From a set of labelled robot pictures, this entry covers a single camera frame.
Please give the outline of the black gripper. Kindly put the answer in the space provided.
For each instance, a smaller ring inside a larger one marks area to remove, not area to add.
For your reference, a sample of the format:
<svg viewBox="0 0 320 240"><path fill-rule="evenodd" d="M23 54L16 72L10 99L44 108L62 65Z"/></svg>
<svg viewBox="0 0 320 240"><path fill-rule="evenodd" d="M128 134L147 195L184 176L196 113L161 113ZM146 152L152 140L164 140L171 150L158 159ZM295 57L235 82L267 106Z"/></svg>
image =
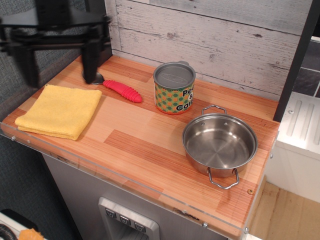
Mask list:
<svg viewBox="0 0 320 240"><path fill-rule="evenodd" d="M106 14L75 9L68 0L36 0L34 8L0 19L0 49L13 53L14 62L26 84L39 88L34 51L81 49L82 77L96 81L102 52L110 44Z"/></svg>

